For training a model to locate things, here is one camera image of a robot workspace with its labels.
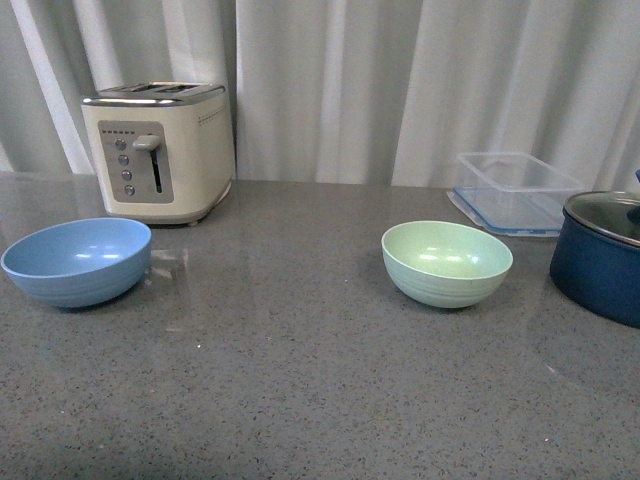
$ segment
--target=plastic bowl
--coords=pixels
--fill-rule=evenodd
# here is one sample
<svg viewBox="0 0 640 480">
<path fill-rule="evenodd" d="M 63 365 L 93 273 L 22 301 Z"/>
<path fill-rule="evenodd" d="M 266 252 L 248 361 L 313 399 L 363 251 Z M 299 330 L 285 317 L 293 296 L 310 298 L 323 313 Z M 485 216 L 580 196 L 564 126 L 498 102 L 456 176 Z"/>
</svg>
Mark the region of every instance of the plastic bowl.
<svg viewBox="0 0 640 480">
<path fill-rule="evenodd" d="M 419 221 L 382 236 L 393 283 L 418 302 L 461 308 L 491 295 L 507 276 L 513 255 L 497 238 L 465 225 Z"/>
<path fill-rule="evenodd" d="M 151 230 L 125 218 L 91 218 L 27 235 L 0 263 L 31 297 L 65 308 L 110 300 L 135 285 L 149 266 Z"/>
</svg>

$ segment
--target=toaster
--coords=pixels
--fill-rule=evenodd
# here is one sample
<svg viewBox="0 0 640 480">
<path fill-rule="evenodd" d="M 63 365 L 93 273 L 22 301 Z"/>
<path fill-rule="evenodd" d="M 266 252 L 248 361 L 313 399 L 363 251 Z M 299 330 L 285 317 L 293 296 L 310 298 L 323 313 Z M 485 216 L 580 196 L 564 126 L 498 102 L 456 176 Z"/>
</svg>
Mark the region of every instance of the toaster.
<svg viewBox="0 0 640 480">
<path fill-rule="evenodd" d="M 82 100 L 109 215 L 195 224 L 229 191 L 235 152 L 223 86 L 152 82 Z"/>
</svg>

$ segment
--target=pot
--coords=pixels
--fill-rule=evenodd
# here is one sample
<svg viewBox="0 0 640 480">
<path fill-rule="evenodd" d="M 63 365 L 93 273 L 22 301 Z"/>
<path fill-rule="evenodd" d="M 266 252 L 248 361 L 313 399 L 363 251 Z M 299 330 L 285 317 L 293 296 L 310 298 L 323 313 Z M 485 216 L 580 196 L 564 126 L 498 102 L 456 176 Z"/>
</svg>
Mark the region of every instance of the pot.
<svg viewBox="0 0 640 480">
<path fill-rule="evenodd" d="M 550 275 L 567 297 L 603 317 L 640 327 L 640 195 L 570 197 Z"/>
</svg>

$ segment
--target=blue bowl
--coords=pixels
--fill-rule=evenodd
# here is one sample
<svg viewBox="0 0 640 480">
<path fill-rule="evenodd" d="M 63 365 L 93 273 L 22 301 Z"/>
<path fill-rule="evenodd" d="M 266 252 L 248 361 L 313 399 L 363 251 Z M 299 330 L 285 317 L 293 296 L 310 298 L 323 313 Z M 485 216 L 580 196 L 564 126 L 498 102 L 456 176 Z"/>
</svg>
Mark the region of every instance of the blue bowl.
<svg viewBox="0 0 640 480">
<path fill-rule="evenodd" d="M 0 263 L 18 288 L 49 305 L 77 308 L 110 300 L 149 266 L 151 230 L 125 218 L 90 218 L 27 235 Z"/>
</svg>

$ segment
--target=container lid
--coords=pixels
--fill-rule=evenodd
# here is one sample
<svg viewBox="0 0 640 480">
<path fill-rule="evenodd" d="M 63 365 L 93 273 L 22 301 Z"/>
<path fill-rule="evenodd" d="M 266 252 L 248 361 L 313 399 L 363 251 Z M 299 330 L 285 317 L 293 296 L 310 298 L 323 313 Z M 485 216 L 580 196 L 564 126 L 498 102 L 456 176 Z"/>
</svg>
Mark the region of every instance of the container lid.
<svg viewBox="0 0 640 480">
<path fill-rule="evenodd" d="M 606 237 L 640 247 L 640 195 L 589 192 L 570 197 L 565 212 Z"/>
</svg>

